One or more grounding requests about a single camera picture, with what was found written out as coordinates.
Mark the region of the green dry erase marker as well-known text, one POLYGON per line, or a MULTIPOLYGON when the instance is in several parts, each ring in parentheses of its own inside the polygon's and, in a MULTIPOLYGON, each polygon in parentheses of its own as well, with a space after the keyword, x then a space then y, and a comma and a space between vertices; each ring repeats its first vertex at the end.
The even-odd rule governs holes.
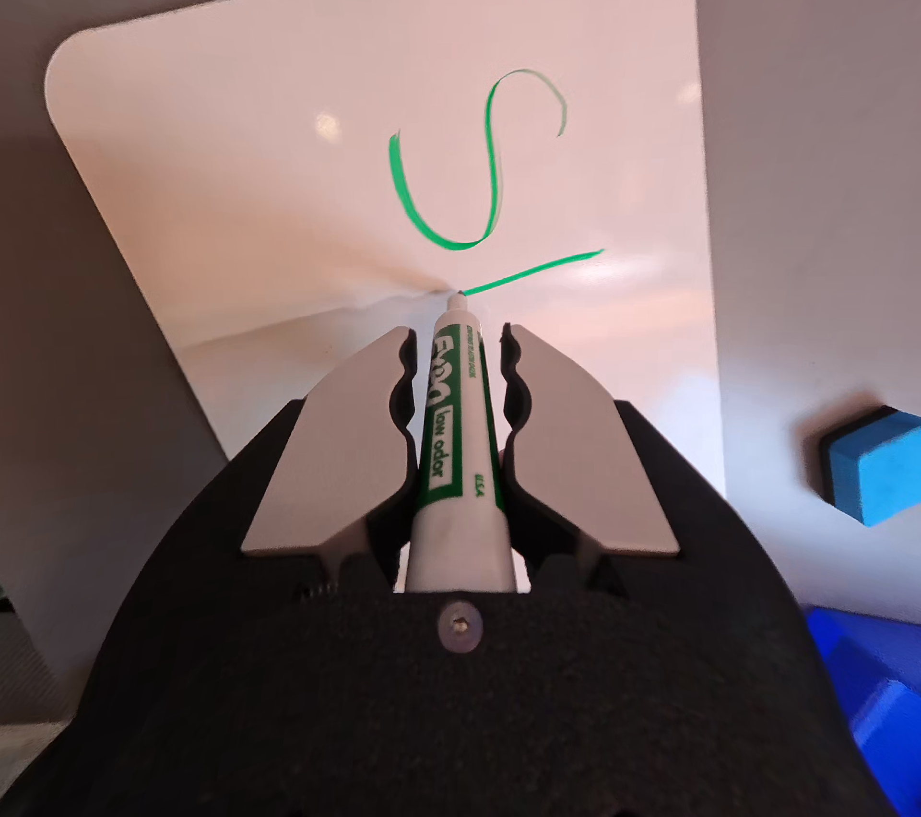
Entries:
POLYGON ((407 592, 517 591, 481 324, 452 294, 431 344, 407 592))

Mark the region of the blue foam eraser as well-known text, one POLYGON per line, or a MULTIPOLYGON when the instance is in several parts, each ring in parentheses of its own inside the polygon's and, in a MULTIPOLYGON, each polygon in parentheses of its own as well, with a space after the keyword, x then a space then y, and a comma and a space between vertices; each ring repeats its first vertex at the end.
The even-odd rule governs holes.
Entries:
POLYGON ((881 406, 819 441, 823 499, 865 527, 920 503, 920 417, 881 406))

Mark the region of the white whiteboard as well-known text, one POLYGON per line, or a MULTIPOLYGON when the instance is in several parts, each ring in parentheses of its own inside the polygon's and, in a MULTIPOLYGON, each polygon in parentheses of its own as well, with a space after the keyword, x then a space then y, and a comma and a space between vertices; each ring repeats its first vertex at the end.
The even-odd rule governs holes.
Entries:
POLYGON ((52 123, 224 454, 472 299, 725 472, 696 0, 224 0, 84 30, 52 123), (547 271, 534 268, 598 250, 547 271))

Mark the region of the blue plastic bin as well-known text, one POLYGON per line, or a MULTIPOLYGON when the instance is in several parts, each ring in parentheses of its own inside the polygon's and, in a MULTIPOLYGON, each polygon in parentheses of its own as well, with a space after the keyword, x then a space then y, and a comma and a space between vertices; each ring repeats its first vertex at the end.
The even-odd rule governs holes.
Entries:
POLYGON ((920 626, 815 607, 807 624, 859 750, 893 808, 920 814, 920 626))

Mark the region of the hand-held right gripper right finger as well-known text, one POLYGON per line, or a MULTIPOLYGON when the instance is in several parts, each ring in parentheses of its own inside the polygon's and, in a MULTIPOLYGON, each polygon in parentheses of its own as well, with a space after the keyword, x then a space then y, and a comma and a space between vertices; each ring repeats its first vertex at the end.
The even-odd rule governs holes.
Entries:
POLYGON ((588 580, 601 558, 681 548, 615 398, 523 325, 501 337, 510 433, 501 480, 513 549, 536 581, 551 557, 588 580))

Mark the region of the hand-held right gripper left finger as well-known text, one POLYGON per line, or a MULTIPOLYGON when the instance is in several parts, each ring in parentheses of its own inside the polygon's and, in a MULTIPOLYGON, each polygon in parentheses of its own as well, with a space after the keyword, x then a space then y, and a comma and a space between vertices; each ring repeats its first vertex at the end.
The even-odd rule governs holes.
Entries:
POLYGON ((247 557, 314 556, 330 580, 370 553, 368 519, 408 495, 416 452, 416 333, 398 326, 307 394, 241 544, 247 557))

